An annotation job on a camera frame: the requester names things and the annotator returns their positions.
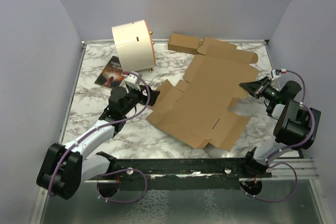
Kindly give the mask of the brown cardboard box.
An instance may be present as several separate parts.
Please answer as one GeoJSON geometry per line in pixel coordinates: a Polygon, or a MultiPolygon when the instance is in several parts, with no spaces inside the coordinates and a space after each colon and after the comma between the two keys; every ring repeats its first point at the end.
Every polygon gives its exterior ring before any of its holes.
{"type": "Polygon", "coordinates": [[[212,144],[230,151],[250,118],[231,109],[248,92],[242,82],[256,80],[259,70],[248,63],[196,55],[183,80],[165,80],[147,120],[193,148],[212,144]]]}

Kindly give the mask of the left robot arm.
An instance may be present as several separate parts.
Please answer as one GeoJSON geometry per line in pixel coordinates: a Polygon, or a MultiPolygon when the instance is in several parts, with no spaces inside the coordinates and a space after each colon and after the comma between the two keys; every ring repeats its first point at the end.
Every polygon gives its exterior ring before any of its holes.
{"type": "Polygon", "coordinates": [[[112,178],[116,166],[111,156],[104,153],[96,154],[93,158],[88,156],[122,130],[128,120],[127,114],[137,104],[153,106],[159,95],[159,90],[143,85],[112,89],[108,106],[93,127],[66,145],[54,143],[48,148],[36,184],[51,195],[69,199],[82,182],[92,177],[101,175],[104,179],[112,178]]]}

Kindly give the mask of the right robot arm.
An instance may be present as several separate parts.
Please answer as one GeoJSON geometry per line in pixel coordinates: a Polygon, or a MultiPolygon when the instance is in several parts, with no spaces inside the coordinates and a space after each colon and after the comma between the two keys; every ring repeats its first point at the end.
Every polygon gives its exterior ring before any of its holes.
{"type": "Polygon", "coordinates": [[[276,119],[274,141],[247,152],[241,171],[246,177],[262,175],[269,165],[291,150],[308,149],[315,141],[321,112],[295,101],[302,87],[295,81],[287,81],[281,90],[271,86],[271,79],[264,77],[254,82],[239,84],[250,96],[269,101],[267,115],[276,119]]]}

